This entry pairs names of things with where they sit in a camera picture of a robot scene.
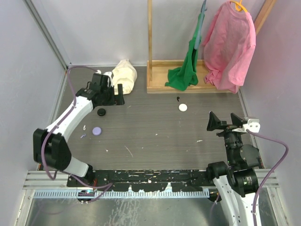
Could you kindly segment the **cream cloth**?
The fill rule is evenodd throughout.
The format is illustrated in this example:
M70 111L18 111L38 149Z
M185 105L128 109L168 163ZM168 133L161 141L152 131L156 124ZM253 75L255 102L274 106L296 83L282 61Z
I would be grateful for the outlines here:
M118 94L118 84L122 84L123 94L130 94L134 88L137 79L137 71L128 59L121 60L112 70L112 84L114 85L114 93Z

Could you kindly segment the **purple earbud charging case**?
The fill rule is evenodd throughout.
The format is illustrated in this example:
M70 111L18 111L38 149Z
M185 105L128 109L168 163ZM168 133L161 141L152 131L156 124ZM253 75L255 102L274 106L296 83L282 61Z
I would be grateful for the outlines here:
M94 136L99 136L102 133L102 129L100 127L94 127L92 129L92 133L93 133Z

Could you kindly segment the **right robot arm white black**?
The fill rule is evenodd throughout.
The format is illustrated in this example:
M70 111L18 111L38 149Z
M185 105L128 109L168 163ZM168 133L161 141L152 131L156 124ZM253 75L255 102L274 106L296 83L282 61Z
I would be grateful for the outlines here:
M260 226L259 207L254 198L259 188L255 168L260 166L258 148L243 144L242 134L258 133L258 119L242 119L231 113L232 123L220 120L209 113L208 131L218 130L224 139L227 162L208 164L207 182L218 189L221 206L230 226Z

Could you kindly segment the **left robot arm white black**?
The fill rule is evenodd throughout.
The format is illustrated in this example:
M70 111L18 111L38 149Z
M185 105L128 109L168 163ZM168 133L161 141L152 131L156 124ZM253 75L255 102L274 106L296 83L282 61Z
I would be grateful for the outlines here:
M123 105L122 84L113 84L113 72L93 74L87 87L75 93L75 98L64 113L46 129L33 133L33 159L44 167L77 176L83 186L94 182L93 167L72 156L67 141L79 123L99 106Z

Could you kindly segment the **black earbud charging case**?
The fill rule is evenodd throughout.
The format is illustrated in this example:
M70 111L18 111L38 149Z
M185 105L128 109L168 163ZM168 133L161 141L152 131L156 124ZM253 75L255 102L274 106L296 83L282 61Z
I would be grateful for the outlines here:
M104 108L100 108L97 110L97 115L98 116L105 116L106 115L106 110Z

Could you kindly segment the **white earbud charging case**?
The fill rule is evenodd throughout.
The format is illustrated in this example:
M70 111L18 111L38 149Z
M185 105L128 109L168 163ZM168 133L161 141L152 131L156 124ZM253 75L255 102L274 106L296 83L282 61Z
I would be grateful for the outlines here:
M188 107L187 107L186 104L180 104L180 105L178 106L178 109L179 109L181 112L185 112L185 111L187 111Z

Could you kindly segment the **wooden clothes rack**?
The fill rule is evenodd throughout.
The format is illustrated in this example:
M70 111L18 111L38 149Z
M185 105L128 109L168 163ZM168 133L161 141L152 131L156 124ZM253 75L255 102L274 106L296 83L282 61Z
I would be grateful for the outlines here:
M266 0L254 22L255 32L259 33L264 22L274 7L275 0ZM167 82L168 70L180 67L183 60L153 60L152 59L152 1L148 1L148 48L149 60L147 61L147 93L148 94L164 94L164 93L180 93L172 87L165 85ZM198 84L189 86L185 93L229 93L228 90L217 90L210 83L205 83L204 78L208 74L208 70L203 60L197 61L197 77Z

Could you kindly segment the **green shirt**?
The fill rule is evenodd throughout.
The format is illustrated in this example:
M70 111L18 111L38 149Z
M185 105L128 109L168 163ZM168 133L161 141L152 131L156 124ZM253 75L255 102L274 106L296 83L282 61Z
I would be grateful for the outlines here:
M167 73L168 82L165 83L166 87L172 87L174 89L185 91L188 86L198 84L197 77L197 61L198 61L198 49L194 49L195 42L197 40L197 34L201 14L198 16L198 22L192 39L189 41L189 47L181 67L169 69Z

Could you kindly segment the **pink shirt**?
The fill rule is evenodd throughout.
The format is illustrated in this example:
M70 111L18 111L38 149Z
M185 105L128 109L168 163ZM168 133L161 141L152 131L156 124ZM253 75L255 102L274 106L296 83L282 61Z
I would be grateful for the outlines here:
M251 14L238 12L226 1L215 14L202 45L208 69L204 82L217 90L237 93L244 85L256 47Z

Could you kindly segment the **blue hanger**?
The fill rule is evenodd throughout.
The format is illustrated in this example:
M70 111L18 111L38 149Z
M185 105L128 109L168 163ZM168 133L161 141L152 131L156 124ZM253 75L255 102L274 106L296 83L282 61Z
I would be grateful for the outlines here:
M202 30L202 25L203 25L203 22L204 22L206 10L207 10L206 0L204 0L203 3L202 3L200 14L198 16L197 27L196 27L195 32L194 32L194 37L195 37L194 49L195 50L197 50L199 48L199 45L201 43L201 30Z

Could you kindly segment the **orange hanger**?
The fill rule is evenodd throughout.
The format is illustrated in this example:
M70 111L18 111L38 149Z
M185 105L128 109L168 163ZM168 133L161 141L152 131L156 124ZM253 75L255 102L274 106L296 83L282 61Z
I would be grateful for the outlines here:
M230 0L230 3L235 4L235 10L237 12L248 12L247 9L242 5L242 1L237 1L237 0Z

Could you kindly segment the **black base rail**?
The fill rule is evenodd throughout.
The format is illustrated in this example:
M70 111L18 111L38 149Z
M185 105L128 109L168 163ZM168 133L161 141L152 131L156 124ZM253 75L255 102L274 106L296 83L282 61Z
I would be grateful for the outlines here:
M215 189L216 186L206 178L206 171L199 169L166 170L96 170L95 179L90 185L104 186L112 183L110 191L196 192L203 188Z

